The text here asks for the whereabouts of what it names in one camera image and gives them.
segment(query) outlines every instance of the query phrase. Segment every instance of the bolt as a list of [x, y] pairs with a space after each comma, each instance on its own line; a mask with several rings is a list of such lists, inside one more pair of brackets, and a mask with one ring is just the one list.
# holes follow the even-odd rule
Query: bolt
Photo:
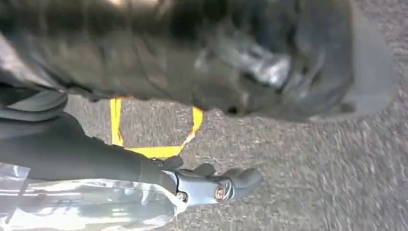
[[216, 189], [215, 198], [216, 198], [217, 201], [221, 201], [221, 200], [224, 200], [224, 197], [225, 197], [225, 189], [224, 189], [224, 186], [220, 185]]
[[176, 197], [183, 202], [187, 201], [187, 194], [185, 192], [177, 192]]

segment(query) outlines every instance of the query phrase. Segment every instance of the gray pavement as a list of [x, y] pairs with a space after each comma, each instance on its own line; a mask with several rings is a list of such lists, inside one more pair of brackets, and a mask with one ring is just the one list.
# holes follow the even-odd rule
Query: gray pavement
[[[265, 183], [243, 201], [180, 215], [164, 231], [408, 231], [408, 1], [362, 0], [386, 35], [401, 77], [387, 111], [338, 123], [299, 125], [205, 115], [183, 150], [186, 166], [257, 167]], [[110, 142], [108, 102], [72, 97], [67, 111]], [[192, 126], [176, 103], [126, 101], [126, 146], [172, 145]]]

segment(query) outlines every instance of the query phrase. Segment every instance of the shoe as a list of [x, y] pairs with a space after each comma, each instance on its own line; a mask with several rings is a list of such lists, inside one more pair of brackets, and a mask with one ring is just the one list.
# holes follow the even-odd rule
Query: shoe
[[0, 82], [292, 122], [376, 113], [398, 86], [382, 35], [351, 0], [13, 0], [0, 8]]

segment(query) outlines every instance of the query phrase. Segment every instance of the asphalt road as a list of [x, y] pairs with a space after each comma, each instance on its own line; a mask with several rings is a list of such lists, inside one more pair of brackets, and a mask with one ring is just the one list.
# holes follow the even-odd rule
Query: asphalt road
[[[189, 211], [169, 231], [408, 231], [408, 1], [362, 0], [393, 50], [401, 88], [381, 114], [299, 125], [217, 111], [182, 152], [186, 166], [257, 167], [265, 183], [243, 201]], [[172, 145], [192, 126], [176, 103], [124, 102], [126, 146]], [[72, 97], [67, 111], [110, 142], [108, 102]]]

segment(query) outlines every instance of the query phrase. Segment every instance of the plastic wrap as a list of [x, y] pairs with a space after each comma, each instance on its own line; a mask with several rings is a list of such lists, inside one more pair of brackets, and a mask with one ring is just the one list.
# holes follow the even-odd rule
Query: plastic wrap
[[2, 169], [0, 229], [5, 231], [144, 231], [166, 225], [186, 209], [159, 185], [105, 179], [29, 182], [26, 168]]

